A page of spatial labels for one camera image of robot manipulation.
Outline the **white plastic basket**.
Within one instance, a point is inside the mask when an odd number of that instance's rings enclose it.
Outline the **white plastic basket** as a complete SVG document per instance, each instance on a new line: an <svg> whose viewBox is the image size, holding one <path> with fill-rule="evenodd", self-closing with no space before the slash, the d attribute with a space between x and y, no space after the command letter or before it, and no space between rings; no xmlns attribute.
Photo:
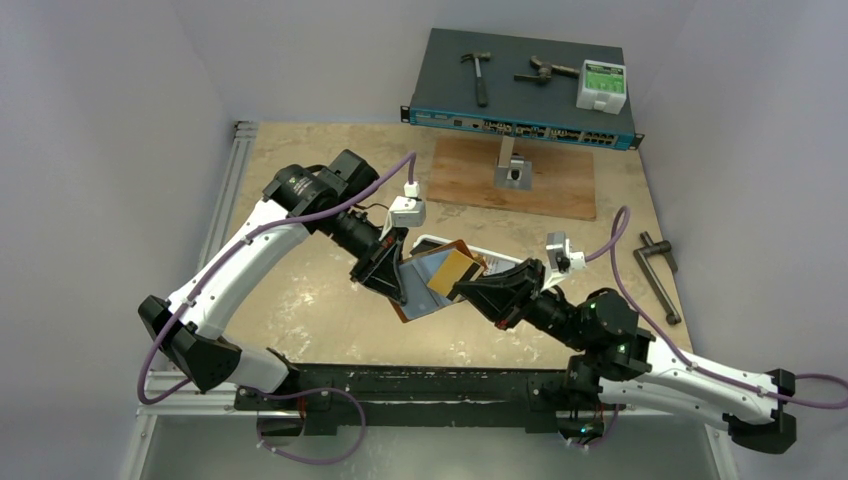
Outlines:
<svg viewBox="0 0 848 480"><path fill-rule="evenodd" d="M450 239L446 239L446 238L442 238L442 237L438 237L438 236L434 236L434 235L429 235L429 234L424 234L424 235L419 236L413 242L412 248L416 244L420 243L421 241L425 241L425 240L440 243L441 247L451 243ZM477 247L477 246L474 246L474 245L471 245L471 244L467 244L467 248L474 256L479 256L479 257L482 258L482 261L487 266L487 269L485 271L486 276L501 273L501 272L504 272L506 270L510 270L510 269L516 267L517 265L519 265L522 262L521 259L518 259L516 257L512 257L512 256L509 256L509 255L499 253L499 252L495 252L495 251L492 251L492 250L488 250L488 249L485 249L485 248Z"/></svg>

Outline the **brown leather card holder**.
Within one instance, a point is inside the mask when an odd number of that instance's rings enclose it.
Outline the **brown leather card holder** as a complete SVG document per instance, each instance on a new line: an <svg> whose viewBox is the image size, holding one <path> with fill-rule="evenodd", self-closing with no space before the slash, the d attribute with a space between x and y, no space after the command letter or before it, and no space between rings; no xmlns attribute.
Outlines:
<svg viewBox="0 0 848 480"><path fill-rule="evenodd" d="M462 240L453 241L445 246L411 256L400 264L400 276L407 295L405 305L394 305L393 308L402 323L435 313L438 310L463 302L461 296L454 302L431 291L427 282L435 270L452 251L458 250L466 255L474 256Z"/></svg>

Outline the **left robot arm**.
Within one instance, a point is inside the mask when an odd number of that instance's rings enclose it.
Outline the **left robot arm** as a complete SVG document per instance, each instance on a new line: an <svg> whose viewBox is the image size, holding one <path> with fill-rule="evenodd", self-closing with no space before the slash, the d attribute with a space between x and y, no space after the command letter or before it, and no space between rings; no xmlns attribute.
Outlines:
<svg viewBox="0 0 848 480"><path fill-rule="evenodd" d="M144 404L152 358L163 353L184 374L184 383L207 392L222 383L259 390L272 408L297 399L290 364L270 349L250 350L225 338L235 311L270 270L317 231L355 257L352 281L389 299L407 302L399 264L407 228L372 224L354 206L373 195L401 169L414 173L408 153L386 174L350 150L328 166L289 165L265 187L244 225L191 280L167 298L148 296L138 314L154 341L139 375Z"/></svg>

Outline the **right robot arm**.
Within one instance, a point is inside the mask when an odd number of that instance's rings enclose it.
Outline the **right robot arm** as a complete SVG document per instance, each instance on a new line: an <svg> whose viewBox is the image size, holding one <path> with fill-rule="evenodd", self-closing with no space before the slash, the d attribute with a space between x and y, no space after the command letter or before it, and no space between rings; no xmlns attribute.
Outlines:
<svg viewBox="0 0 848 480"><path fill-rule="evenodd" d="M750 373L676 354L640 327L637 312L616 290L603 288L573 304L544 280L542 263L528 259L458 281L453 290L496 328L527 322L573 350L551 397L576 407L641 404L691 415L760 453L782 454L796 442L797 420L785 409L795 393L792 373Z"/></svg>

